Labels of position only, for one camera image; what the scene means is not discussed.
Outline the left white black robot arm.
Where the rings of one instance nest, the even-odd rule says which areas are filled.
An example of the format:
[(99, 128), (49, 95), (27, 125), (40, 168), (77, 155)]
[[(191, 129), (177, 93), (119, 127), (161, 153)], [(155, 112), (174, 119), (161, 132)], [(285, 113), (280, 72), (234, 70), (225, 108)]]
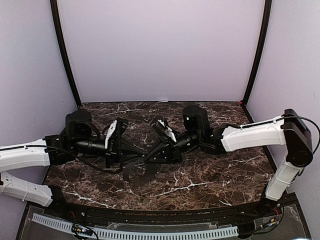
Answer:
[(117, 118), (108, 127), (106, 135), (101, 135), (92, 122), (92, 115), (84, 109), (76, 110), (65, 117), (65, 128), (60, 134), (49, 135), (30, 143), (1, 147), (0, 149), (0, 193), (22, 201), (50, 207), (60, 218), (71, 213), (64, 195), (57, 186), (39, 185), (8, 172), (28, 167), (59, 166), (71, 162), (79, 154), (102, 157), (107, 165), (117, 163), (123, 170), (124, 162), (143, 156), (141, 150), (122, 135), (128, 121)]

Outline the translucent ring plate with keyrings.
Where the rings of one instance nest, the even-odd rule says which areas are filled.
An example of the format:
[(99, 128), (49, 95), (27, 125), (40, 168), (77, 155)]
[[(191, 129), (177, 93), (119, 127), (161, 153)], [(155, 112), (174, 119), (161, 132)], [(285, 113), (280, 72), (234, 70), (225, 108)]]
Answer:
[[(143, 175), (141, 175), (137, 180), (133, 181), (130, 178), (130, 173), (135, 167), (135, 165), (140, 163), (143, 163), (143, 165), (145, 166), (145, 171)], [(128, 183), (140, 187), (152, 181), (155, 178), (159, 169), (160, 167), (157, 164), (145, 163), (142, 157), (138, 157), (137, 160), (132, 161), (125, 166), (124, 170), (122, 171), (122, 178), (124, 181)]]

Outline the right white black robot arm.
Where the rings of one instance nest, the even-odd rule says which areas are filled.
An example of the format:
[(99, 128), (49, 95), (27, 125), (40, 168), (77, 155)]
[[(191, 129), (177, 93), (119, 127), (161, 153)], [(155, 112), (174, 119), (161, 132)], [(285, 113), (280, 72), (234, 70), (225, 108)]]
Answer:
[(267, 184), (264, 199), (255, 205), (255, 213), (266, 217), (287, 187), (314, 158), (318, 146), (313, 146), (312, 134), (305, 122), (289, 108), (280, 116), (256, 123), (212, 128), (206, 109), (190, 105), (182, 110), (185, 132), (177, 134), (167, 122), (155, 118), (152, 126), (158, 141), (146, 154), (146, 164), (173, 164), (182, 160), (183, 153), (200, 148), (210, 155), (222, 155), (240, 149), (261, 146), (286, 146), (287, 155)]

